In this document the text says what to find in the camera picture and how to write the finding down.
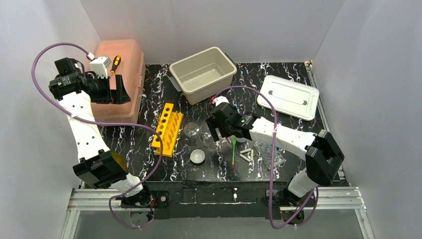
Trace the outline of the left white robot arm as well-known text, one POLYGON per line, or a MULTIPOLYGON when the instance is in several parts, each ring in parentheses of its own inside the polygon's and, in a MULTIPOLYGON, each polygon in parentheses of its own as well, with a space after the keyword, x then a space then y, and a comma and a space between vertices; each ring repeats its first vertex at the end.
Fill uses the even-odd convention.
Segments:
POLYGON ((110 150, 93 123, 91 103, 120 105, 131 101, 122 75, 116 75, 116 89, 111 89, 107 68, 101 73, 86 72, 83 64, 68 57, 56 60, 55 66, 58 75, 50 81, 49 90, 69 112, 67 119, 78 151, 78 164, 73 166, 76 176, 93 189, 113 188, 127 198, 140 193, 140 178, 129 173, 125 159, 110 150))

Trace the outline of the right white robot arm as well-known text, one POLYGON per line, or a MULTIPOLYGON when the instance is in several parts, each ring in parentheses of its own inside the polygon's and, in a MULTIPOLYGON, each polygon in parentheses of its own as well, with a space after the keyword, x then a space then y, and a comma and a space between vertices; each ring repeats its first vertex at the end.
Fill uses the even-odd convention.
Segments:
POLYGON ((242 115, 228 102, 214 100, 213 104, 207 125, 214 141, 235 136, 265 142, 305 161, 305 169, 291 179, 286 189, 291 195, 301 198, 317 186, 332 185, 345 156, 331 132, 298 131, 255 113, 242 115))

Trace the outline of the yellow test tube rack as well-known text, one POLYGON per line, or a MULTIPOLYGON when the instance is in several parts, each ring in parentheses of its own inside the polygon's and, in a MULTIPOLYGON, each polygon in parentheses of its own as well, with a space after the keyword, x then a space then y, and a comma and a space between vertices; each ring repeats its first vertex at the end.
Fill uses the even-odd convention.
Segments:
POLYGON ((174 104, 166 103, 159 118, 157 133, 162 139, 163 146, 159 142, 158 136, 154 136, 151 147, 155 149, 155 154, 162 153, 165 157, 173 157, 179 131, 184 117, 183 113, 173 111, 174 104))

